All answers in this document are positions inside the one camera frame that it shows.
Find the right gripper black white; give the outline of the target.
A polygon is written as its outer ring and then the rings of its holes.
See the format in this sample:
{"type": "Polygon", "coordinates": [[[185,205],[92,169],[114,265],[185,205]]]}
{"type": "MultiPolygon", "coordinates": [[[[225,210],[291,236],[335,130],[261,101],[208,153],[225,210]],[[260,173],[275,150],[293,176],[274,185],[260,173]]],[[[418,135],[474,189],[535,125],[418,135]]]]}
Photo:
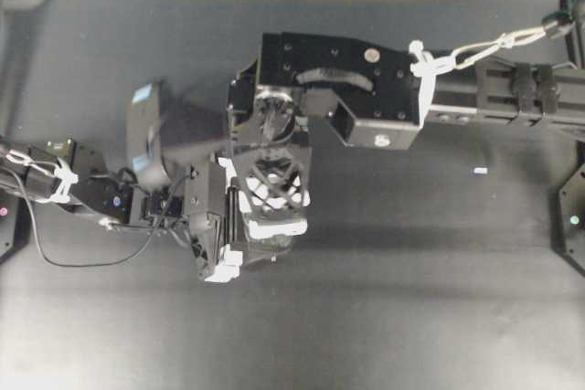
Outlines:
{"type": "Polygon", "coordinates": [[[418,102],[412,60],[405,51],[355,38],[264,34],[258,59],[229,84],[228,137],[236,170],[290,161],[309,171],[310,135],[297,121],[299,111],[307,116],[301,109],[304,92],[349,86],[367,92],[410,92],[418,102]]]}

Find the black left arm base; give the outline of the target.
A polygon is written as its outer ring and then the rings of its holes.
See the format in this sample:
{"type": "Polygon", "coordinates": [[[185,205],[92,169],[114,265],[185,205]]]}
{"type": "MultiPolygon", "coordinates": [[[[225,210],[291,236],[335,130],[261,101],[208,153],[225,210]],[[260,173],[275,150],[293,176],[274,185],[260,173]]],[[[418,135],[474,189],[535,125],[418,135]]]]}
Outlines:
{"type": "Polygon", "coordinates": [[[21,216],[24,201],[14,195],[1,193],[0,216],[0,257],[4,263],[11,258],[21,247],[21,216]]]}

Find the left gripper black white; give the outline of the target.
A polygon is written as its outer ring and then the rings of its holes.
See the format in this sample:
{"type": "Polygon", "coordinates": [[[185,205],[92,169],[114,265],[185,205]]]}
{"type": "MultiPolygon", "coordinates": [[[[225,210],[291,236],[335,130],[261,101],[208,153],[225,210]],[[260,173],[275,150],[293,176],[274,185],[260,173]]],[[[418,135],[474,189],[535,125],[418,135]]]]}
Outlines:
{"type": "MultiPolygon", "coordinates": [[[[239,184],[246,213],[298,212],[311,203],[308,172],[294,159],[259,160],[243,172],[239,184]]],[[[223,160],[208,156],[190,167],[183,217],[197,275],[206,283],[229,283],[241,267],[274,261],[289,253],[294,240],[307,231],[306,220],[250,220],[244,222],[238,242],[237,195],[223,160]]]]}

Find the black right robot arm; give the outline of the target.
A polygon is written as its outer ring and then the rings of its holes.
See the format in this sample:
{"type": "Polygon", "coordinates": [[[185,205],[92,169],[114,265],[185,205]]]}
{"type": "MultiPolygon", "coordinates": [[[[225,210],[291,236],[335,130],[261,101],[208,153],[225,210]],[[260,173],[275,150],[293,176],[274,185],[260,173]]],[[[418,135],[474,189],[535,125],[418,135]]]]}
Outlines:
{"type": "Polygon", "coordinates": [[[347,147],[405,151],[427,123],[547,127],[584,138],[584,73],[490,56],[457,69],[421,44],[266,33],[229,86],[235,166],[310,161],[308,121],[327,121],[347,147]]]}

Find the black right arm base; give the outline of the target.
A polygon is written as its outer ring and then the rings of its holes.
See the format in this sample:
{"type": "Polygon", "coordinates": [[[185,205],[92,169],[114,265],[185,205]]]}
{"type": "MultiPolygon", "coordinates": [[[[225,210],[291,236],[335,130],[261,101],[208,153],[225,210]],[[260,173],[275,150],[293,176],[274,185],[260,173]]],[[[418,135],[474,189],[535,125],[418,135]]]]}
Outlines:
{"type": "Polygon", "coordinates": [[[584,164],[559,188],[557,206],[558,238],[553,249],[584,276],[584,164]]]}

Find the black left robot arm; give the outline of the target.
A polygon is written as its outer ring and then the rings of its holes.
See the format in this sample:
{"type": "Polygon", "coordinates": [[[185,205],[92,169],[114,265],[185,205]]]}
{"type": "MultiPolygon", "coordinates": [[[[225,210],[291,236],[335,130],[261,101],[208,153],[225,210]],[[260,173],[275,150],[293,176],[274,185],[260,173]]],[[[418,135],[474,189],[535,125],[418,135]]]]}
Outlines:
{"type": "Polygon", "coordinates": [[[191,251],[202,280],[227,283],[287,252],[307,230],[309,158],[306,148],[282,143],[201,143],[171,155],[150,141],[114,172],[71,140],[41,149],[3,139],[1,189],[111,231],[168,235],[191,251]]]}

